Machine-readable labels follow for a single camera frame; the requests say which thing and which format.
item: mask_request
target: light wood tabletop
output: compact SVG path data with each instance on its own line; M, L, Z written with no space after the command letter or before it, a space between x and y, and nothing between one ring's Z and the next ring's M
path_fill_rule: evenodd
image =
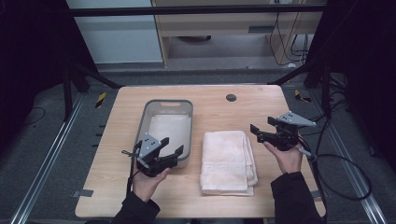
M229 102L228 94L236 101ZM274 133L267 117L289 111L280 87L270 85L144 86L121 88L97 149L84 189L91 197L80 197L78 217L114 217L125 198L132 151L146 103L153 99L188 100L193 104L191 154L186 167L173 169L160 184L152 200L161 207L158 217L273 217L271 181L281 175L274 156L249 130L254 124ZM200 191L203 137L205 132L244 131L250 139L257 167L258 184L253 197L207 196ZM302 172L311 190L317 190L312 172L303 159ZM325 208L316 200L321 216Z

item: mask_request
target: beige towel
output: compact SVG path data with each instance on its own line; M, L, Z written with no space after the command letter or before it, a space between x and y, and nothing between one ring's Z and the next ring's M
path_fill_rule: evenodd
M216 195L253 195L256 167L242 131L205 133L201 191Z

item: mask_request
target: black horizontal bar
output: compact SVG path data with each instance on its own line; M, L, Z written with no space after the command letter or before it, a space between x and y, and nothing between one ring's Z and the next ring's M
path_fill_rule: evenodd
M117 7L117 8L78 8L50 10L46 13L72 17L142 16L175 14L215 14L215 13L254 13L254 12L319 12L327 9L326 4L300 5L231 5L194 7Z

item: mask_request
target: person's arm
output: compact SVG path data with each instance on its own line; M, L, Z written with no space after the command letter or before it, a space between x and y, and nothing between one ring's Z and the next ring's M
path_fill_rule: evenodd
M122 202L122 208L113 218L112 224L146 224L154 222L160 207L150 198L155 189L165 180L170 169L165 169L155 177L138 173L133 179L133 191Z
M299 146L280 151L268 142L264 145L274 154L283 173L271 183L276 224L323 223L301 173L303 154L298 150Z

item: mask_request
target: hand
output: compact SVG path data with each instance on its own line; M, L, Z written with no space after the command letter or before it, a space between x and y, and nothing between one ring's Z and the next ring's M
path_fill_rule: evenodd
M269 142L263 142L263 144L268 151L274 154L280 171L282 171L283 174L291 174L301 171L303 153L299 151L299 148L301 147L300 144L287 151L280 151Z
M160 174L155 177L149 177L142 173L137 173L132 181L133 192L143 202L148 202L151 196L154 194L155 189L165 180L168 175L170 168L166 168Z

